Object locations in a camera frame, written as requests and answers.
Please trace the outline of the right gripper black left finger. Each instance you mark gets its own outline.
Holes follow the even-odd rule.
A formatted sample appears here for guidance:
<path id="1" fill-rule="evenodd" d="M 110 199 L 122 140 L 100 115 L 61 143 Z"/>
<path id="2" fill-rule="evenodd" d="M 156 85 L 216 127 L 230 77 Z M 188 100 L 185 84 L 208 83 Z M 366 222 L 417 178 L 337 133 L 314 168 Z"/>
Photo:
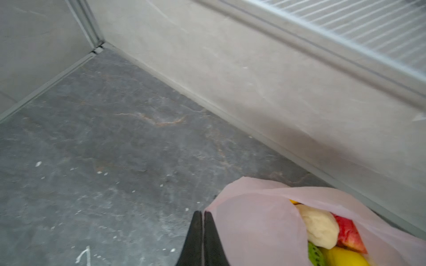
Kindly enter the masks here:
<path id="1" fill-rule="evenodd" d="M 203 218 L 195 211 L 176 266 L 203 265 Z"/>

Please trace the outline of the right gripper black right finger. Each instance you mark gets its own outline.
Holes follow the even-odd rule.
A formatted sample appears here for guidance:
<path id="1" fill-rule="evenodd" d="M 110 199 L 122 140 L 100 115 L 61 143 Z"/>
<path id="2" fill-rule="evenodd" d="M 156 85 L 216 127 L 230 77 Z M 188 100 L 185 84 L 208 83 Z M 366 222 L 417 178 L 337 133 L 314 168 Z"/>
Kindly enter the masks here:
<path id="1" fill-rule="evenodd" d="M 204 212 L 204 265 L 230 266 L 210 212 Z"/>

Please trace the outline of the pink plastic bag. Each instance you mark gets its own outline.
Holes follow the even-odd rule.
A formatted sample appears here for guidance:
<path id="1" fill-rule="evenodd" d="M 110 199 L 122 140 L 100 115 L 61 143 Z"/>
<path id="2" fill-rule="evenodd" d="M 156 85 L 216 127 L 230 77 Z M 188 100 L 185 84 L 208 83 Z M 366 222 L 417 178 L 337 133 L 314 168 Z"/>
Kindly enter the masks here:
<path id="1" fill-rule="evenodd" d="M 232 266 L 312 266 L 298 204 L 354 222 L 370 266 L 423 266 L 426 243 L 388 225 L 351 195 L 327 187 L 295 187 L 242 177 L 207 207 Z"/>

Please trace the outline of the green fake kiwi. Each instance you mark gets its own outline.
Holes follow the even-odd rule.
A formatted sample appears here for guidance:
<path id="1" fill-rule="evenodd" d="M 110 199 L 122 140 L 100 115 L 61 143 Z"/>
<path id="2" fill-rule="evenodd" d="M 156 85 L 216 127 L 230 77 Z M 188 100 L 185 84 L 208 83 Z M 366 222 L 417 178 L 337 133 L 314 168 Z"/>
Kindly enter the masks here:
<path id="1" fill-rule="evenodd" d="M 326 266 L 321 250 L 311 242 L 308 242 L 308 259 L 313 266 Z"/>

